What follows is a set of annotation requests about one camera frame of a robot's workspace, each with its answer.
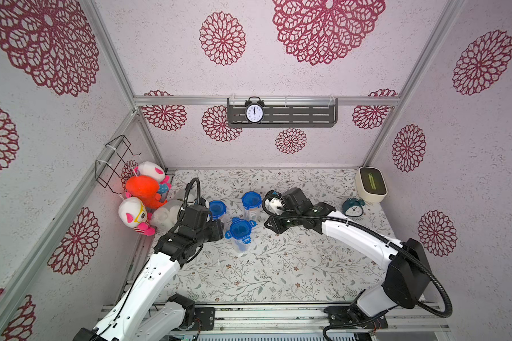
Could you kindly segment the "blue container lid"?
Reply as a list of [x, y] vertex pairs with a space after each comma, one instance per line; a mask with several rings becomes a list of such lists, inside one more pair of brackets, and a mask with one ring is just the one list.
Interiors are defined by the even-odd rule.
[[221, 200], [210, 201], [209, 209], [214, 220], [223, 220], [228, 211], [226, 204]]

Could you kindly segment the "clear plastic container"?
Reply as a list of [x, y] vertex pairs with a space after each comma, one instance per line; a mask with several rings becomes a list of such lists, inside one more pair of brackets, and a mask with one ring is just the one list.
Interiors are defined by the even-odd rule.
[[247, 221], [252, 220], [258, 222], [260, 220], [261, 212], [261, 207], [246, 208], [244, 211], [244, 219]]
[[250, 242], [244, 243], [244, 241], [242, 241], [242, 240], [234, 240], [233, 244], [234, 244], [233, 250], [237, 254], [242, 255], [242, 254], [245, 254], [250, 251], [250, 246], [251, 246]]

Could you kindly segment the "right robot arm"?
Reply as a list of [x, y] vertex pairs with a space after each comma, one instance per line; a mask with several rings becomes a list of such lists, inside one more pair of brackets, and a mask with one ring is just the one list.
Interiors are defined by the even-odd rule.
[[313, 204], [303, 191], [293, 188], [281, 194], [269, 191], [262, 200], [269, 218], [267, 229], [277, 234], [302, 226], [334, 238], [367, 256], [385, 271], [384, 279], [362, 291], [352, 303], [350, 313], [360, 321], [370, 320], [388, 311], [418, 306], [441, 318], [453, 313], [452, 301], [432, 273], [422, 244], [386, 237], [353, 221], [334, 206]]

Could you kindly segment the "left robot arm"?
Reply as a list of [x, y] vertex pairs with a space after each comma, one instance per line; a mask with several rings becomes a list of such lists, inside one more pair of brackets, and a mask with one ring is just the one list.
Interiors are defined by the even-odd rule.
[[80, 329], [75, 340], [160, 340], [174, 329], [187, 330], [196, 324], [194, 301], [180, 294], [146, 317], [165, 285], [199, 248], [223, 238], [222, 222], [214, 220], [204, 205], [187, 207], [177, 223], [178, 230], [159, 238], [130, 290], [92, 330]]

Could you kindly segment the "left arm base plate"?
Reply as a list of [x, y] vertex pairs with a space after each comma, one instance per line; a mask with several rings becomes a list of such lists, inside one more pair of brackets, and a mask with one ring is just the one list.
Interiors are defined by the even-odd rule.
[[211, 331], [214, 329], [216, 309], [195, 307], [186, 311], [183, 321], [174, 331]]

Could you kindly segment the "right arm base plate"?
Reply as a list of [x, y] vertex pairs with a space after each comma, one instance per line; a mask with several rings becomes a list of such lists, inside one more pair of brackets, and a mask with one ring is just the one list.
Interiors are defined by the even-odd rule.
[[351, 325], [358, 329], [387, 329], [388, 321], [384, 315], [368, 317], [356, 305], [331, 305], [324, 309], [328, 315], [329, 325]]

